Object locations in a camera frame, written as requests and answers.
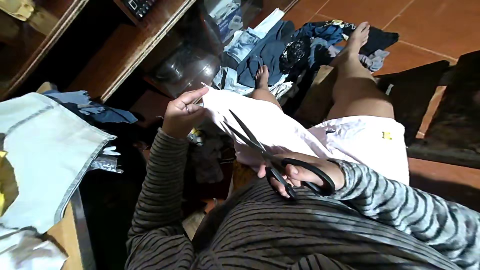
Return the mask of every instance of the striped sleeve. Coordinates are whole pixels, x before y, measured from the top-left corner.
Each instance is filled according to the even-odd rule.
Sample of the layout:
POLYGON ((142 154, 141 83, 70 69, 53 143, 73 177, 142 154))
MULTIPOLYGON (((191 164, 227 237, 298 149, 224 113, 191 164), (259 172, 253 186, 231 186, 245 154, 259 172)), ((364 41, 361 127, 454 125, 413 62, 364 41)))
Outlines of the striped sleeve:
POLYGON ((159 129, 128 232, 126 269, 188 269, 193 246, 180 223, 188 143, 159 129))
POLYGON ((479 213, 388 180, 365 165, 332 161, 346 182, 331 198, 346 200, 364 216, 416 237, 462 269, 480 269, 479 213))

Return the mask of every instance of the brown striped sweater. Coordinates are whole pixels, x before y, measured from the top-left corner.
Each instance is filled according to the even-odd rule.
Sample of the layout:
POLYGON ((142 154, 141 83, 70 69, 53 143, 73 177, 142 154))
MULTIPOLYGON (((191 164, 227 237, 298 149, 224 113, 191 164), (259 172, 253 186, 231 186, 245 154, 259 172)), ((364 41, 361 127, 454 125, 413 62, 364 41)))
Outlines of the brown striped sweater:
POLYGON ((187 146, 156 136, 126 269, 480 269, 479 213, 340 160, 346 184, 335 194, 294 187, 290 202, 253 181, 190 241, 180 223, 187 146))

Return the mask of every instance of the wooden shelf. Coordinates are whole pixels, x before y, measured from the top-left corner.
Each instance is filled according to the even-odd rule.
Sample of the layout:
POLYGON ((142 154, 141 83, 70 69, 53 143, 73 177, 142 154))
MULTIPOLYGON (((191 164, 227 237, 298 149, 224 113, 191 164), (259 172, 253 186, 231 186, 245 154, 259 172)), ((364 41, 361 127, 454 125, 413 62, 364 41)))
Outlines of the wooden shelf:
POLYGON ((161 0, 137 27, 120 25, 67 90, 86 90, 105 102, 193 3, 161 0))
POLYGON ((0 50, 0 100, 6 99, 30 75, 59 40, 68 26, 83 9, 88 0, 43 1, 36 8, 48 12, 58 22, 44 35, 30 24, 35 14, 26 22, 15 20, 19 26, 16 40, 11 40, 0 50))
POLYGON ((130 12, 127 6, 121 0, 113 0, 117 6, 127 15, 127 17, 135 24, 139 25, 140 21, 130 12))

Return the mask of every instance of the finger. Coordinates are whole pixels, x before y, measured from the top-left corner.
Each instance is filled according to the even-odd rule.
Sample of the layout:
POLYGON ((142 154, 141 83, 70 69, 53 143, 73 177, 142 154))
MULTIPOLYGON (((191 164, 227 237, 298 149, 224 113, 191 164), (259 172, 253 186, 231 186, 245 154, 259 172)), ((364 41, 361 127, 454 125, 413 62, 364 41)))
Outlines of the finger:
POLYGON ((270 178, 270 183, 272 184, 272 187, 274 187, 280 193, 280 195, 285 198, 290 198, 290 196, 287 194, 287 191, 285 190, 285 186, 283 186, 277 179, 270 178))
POLYGON ((301 166, 293 166, 292 164, 288 164, 285 167, 285 174, 293 180, 312 182, 319 186, 323 185, 323 181, 320 179, 320 177, 318 177, 318 175, 301 166))
POLYGON ((189 115, 186 115, 185 116, 185 119, 187 121, 189 121, 190 123, 192 123, 194 126, 196 125, 199 125, 202 123, 205 115, 206 115, 206 112, 208 111, 207 109, 203 108, 203 107, 200 107, 200 106, 197 106, 195 107, 196 110, 195 112, 191 112, 190 111, 190 114, 189 115))
POLYGON ((291 182, 294 186, 301 186, 301 181, 295 180, 295 179, 293 179, 293 178, 291 178, 291 177, 288 177, 287 179, 289 179, 290 182, 291 182))
POLYGON ((200 88, 194 91, 188 91, 183 94, 181 94, 176 100, 180 101, 183 103, 183 106, 186 104, 191 103, 192 101, 196 100, 197 98, 201 98, 203 95, 205 95, 208 92, 208 88, 200 88))
POLYGON ((188 108, 187 112, 189 114, 193 114, 194 112, 196 112, 198 110, 203 110, 204 109, 202 106, 198 106, 198 105, 195 105, 195 104, 188 104, 186 107, 188 108))
POLYGON ((292 181, 290 181, 290 179, 288 179, 286 175, 283 178, 285 179, 285 182, 287 182, 287 184, 293 186, 292 181))
POLYGON ((260 164, 260 168, 259 168, 258 173, 257 173, 258 178, 264 178, 265 177, 266 167, 267 167, 267 164, 265 162, 262 162, 260 164))

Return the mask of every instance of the scissors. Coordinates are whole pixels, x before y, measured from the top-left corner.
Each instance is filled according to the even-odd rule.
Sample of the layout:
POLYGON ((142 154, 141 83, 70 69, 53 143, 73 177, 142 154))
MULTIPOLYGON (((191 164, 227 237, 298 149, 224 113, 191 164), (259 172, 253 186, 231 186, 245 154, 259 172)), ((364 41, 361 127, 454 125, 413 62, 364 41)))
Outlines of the scissors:
POLYGON ((252 132, 247 128, 247 126, 236 116, 231 110, 229 110, 230 113, 233 115, 235 120, 239 123, 240 127, 243 129, 243 131, 247 134, 247 137, 245 137, 242 133, 238 132, 235 130, 233 127, 231 127, 227 122, 224 122, 227 127, 235 133, 243 142, 245 142, 248 146, 253 148, 254 150, 260 152, 262 155, 263 159, 265 160, 267 167, 266 167, 266 178, 268 183, 272 186, 272 183, 270 182, 271 178, 277 179, 284 187, 287 192, 287 194, 290 196, 291 200, 297 199, 297 194, 293 190, 292 186, 285 181, 282 177, 282 173, 285 172, 285 168, 288 164, 292 164, 295 166, 301 166, 313 173, 315 173, 320 179, 323 180, 324 185, 322 187, 318 186, 317 184, 307 182, 307 181, 302 181, 302 185, 307 186, 309 189, 311 189, 313 192, 322 195, 322 196, 328 196, 332 195, 333 192, 335 191, 335 184, 332 181, 332 178, 328 176, 325 172, 322 170, 318 169, 317 167, 301 161, 301 160, 296 160, 296 159, 290 159, 290 158, 279 158, 274 156, 272 153, 268 152, 265 150, 265 147, 263 144, 261 144, 255 136, 252 134, 252 132))

